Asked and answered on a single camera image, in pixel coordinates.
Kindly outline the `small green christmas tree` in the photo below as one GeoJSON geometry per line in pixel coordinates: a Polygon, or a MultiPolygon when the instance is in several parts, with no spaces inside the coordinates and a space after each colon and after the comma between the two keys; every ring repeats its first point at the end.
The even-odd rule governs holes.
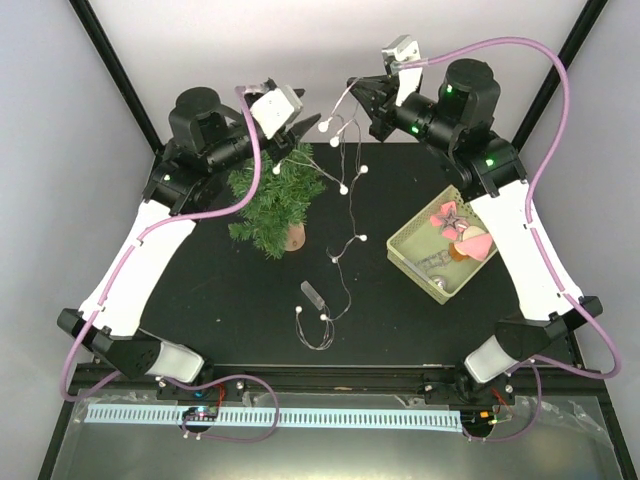
{"type": "Polygon", "coordinates": [[[306,224],[312,201],[325,190],[321,173],[311,164],[313,156],[312,145],[301,143],[274,174],[276,162],[262,155],[258,189],[239,211],[240,220],[228,225],[232,240],[250,241],[268,258],[283,257],[289,229],[306,224]]]}

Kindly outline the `green plastic basket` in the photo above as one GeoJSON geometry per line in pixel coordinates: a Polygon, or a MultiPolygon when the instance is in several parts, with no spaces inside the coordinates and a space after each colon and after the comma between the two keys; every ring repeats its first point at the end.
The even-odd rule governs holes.
{"type": "Polygon", "coordinates": [[[456,202],[458,214],[465,216],[470,226],[477,226],[488,232],[479,217],[464,202],[460,192],[455,187],[448,186],[386,242],[387,258],[441,305],[453,298],[497,253],[497,247],[493,243],[488,258],[483,262],[473,259],[456,262],[450,257],[449,245],[453,241],[442,237],[439,229],[430,223],[430,216],[449,201],[456,202]],[[434,284],[431,280],[434,276],[446,279],[446,291],[434,284]]]}

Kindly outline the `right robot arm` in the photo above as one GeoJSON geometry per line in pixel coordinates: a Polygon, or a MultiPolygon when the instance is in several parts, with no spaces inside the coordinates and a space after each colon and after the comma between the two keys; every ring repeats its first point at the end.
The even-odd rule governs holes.
{"type": "Polygon", "coordinates": [[[501,88],[487,63],[452,62],[436,100],[421,95],[418,86],[403,91],[392,72],[351,77],[347,86],[369,117],[375,139],[385,141],[399,130],[439,159],[492,236],[514,284],[518,313],[496,323],[454,379],[461,400],[479,402],[494,378],[601,315],[601,301],[584,295],[564,267],[553,264],[557,255],[548,235],[525,205],[529,183],[519,153],[492,129],[501,88]]]}

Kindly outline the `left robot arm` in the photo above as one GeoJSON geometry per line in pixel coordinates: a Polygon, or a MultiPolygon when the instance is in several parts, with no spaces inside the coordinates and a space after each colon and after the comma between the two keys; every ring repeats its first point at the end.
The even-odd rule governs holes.
{"type": "Polygon", "coordinates": [[[273,81],[238,87],[241,109],[224,105],[208,87],[182,92],[168,115],[172,137],[144,188],[134,224],[92,294],[77,309],[63,310],[58,326],[74,339],[61,373],[66,379],[80,348],[128,378],[169,377],[193,399],[214,388],[205,358],[191,348],[144,331],[142,313],[177,249],[200,220],[237,212],[252,197],[213,209],[227,169],[267,152],[289,154],[319,120],[299,119],[301,89],[273,81]]]}

